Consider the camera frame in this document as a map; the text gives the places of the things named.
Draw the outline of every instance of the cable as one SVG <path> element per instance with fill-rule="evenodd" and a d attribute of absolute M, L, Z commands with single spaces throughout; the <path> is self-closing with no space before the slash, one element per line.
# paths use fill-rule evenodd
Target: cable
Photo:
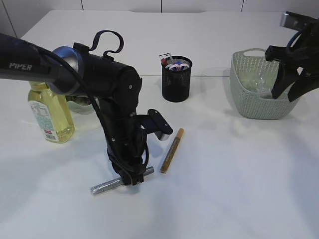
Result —
<path fill-rule="evenodd" d="M 302 30 L 298 31 L 291 39 L 290 41 L 288 42 L 287 46 L 286 46 L 286 53 L 288 55 L 292 55 L 293 52 L 292 50 L 290 49 L 292 44 L 294 43 L 294 41 L 302 34 L 304 33 L 306 30 L 308 30 L 309 26 L 311 26 L 310 24 L 308 24 L 307 26 L 305 26 Z"/>
<path fill-rule="evenodd" d="M 144 162 L 145 166 L 147 166 L 148 163 L 149 163 L 149 157 L 150 157 L 149 147 L 148 147 L 148 143 L 146 143 L 146 146 L 145 146 L 145 162 Z"/>
<path fill-rule="evenodd" d="M 46 49 L 44 49 L 44 48 L 42 48 L 42 47 L 36 46 L 36 45 L 34 45 L 34 44 L 32 44 L 32 43 L 30 43 L 30 44 L 31 44 L 32 46 L 36 47 L 37 50 L 39 51 L 39 53 L 41 53 L 41 54 L 43 54 L 43 55 L 46 55 L 46 56 L 52 58 L 53 60 L 55 60 L 56 62 L 58 62 L 59 64 L 61 64 L 66 70 L 68 70 L 68 71 L 73 75 L 73 77 L 77 80 L 77 82 L 80 84 L 80 86 L 82 87 L 82 89 L 83 89 L 83 90 L 85 91 L 85 93 L 87 94 L 87 97 L 88 97 L 88 99 L 90 100 L 90 102 L 91 102 L 91 104 L 92 104 L 92 106 L 93 106 L 93 109 L 95 110 L 95 113 L 96 113 L 96 115 L 97 115 L 97 117 L 98 117 L 98 119 L 99 119 L 99 121 L 100 121 L 100 123 L 101 123 L 101 126 L 102 126 L 102 129 L 103 129 L 103 131 L 104 131 L 106 140 L 107 140 L 108 142 L 111 142 L 110 135 L 109 135 L 109 133 L 108 133 L 108 131 L 107 131 L 107 126 L 106 126 L 106 123 L 105 123 L 105 121 L 104 121 L 103 115 L 102 115 L 102 113 L 101 113 L 101 111 L 100 111 L 100 108 L 99 108 L 98 104 L 96 103 L 96 101 L 95 101 L 93 95 L 91 94 L 90 90 L 89 90 L 88 87 L 86 86 L 85 82 L 84 82 L 83 79 L 79 76 L 79 74 L 78 74 L 64 59 L 60 58 L 60 57 L 57 56 L 56 54 L 54 54 L 54 53 L 52 53 L 51 51 L 48 51 L 48 50 L 46 50 Z M 119 166 L 119 167 L 123 170 L 123 172 L 125 172 L 125 173 L 129 176 L 129 178 L 130 178 L 130 180 L 131 180 L 131 184 L 133 184 L 133 179 L 132 179 L 131 175 L 128 173 L 128 171 L 127 171 L 125 168 L 122 167 L 122 165 L 121 165 L 121 164 L 119 163 L 119 161 L 118 161 L 119 153 L 116 151 L 115 147 L 113 147 L 113 145 L 112 145 L 111 143 L 110 143 L 109 145 L 110 145 L 110 147 L 111 147 L 112 152 L 114 153 L 114 156 L 115 156 L 116 161 L 111 160 L 111 158 L 110 158 L 110 160 L 111 160 L 112 162 L 114 162 L 117 166 Z"/>

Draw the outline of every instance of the black bracket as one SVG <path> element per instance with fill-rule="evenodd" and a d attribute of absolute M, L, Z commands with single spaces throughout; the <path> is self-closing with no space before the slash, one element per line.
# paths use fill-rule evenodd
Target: black bracket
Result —
<path fill-rule="evenodd" d="M 173 129 L 157 110 L 150 109 L 147 115 L 137 115 L 137 118 L 146 134 L 155 133 L 161 141 L 173 133 Z"/>

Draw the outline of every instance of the plastic bottle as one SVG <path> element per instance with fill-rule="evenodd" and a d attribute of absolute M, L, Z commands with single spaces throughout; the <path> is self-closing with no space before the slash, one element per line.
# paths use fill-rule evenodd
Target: plastic bottle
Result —
<path fill-rule="evenodd" d="M 28 102 L 46 140 L 65 143 L 75 131 L 65 96 L 52 92 L 46 83 L 29 82 Z"/>

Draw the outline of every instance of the woven plastic basket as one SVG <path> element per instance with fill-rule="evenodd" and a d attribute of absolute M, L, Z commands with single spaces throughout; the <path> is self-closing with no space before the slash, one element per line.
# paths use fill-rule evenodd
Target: woven plastic basket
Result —
<path fill-rule="evenodd" d="M 268 62 L 263 56 L 246 56 L 249 51 L 263 51 L 252 48 L 233 54 L 230 68 L 230 89 L 238 112 L 247 118 L 278 120 L 286 116 L 298 100 L 289 102 L 286 89 L 278 99 L 273 99 L 271 89 L 275 83 L 279 63 Z M 264 92 L 257 92 L 254 84 L 264 82 Z"/>

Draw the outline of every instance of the black mesh pen holder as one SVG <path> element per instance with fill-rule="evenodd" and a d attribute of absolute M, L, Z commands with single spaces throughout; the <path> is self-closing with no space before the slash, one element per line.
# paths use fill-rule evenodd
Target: black mesh pen holder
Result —
<path fill-rule="evenodd" d="M 189 68 L 182 71 L 172 71 L 162 65 L 161 69 L 161 93 L 163 97 L 171 102 L 182 102 L 189 96 L 190 73 L 192 61 L 183 56 L 173 56 L 168 64 L 186 63 Z"/>

